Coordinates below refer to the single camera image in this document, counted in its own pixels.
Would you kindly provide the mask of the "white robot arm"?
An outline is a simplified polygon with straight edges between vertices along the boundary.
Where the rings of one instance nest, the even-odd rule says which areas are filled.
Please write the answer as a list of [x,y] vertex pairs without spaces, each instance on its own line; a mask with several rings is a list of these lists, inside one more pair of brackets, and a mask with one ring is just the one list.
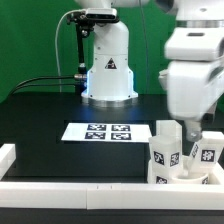
[[166,59],[159,81],[170,116],[186,138],[202,138],[203,116],[224,94],[224,0],[74,0],[79,33],[93,36],[81,92],[89,104],[134,102],[152,90],[151,69]]

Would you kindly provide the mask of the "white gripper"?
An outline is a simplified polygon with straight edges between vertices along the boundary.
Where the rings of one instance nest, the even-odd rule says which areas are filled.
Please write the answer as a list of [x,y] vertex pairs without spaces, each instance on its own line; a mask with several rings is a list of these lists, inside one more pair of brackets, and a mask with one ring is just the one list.
[[167,91],[171,117],[184,120],[188,141],[199,141],[200,120],[224,93],[224,65],[220,61],[172,61],[159,72],[159,82]]

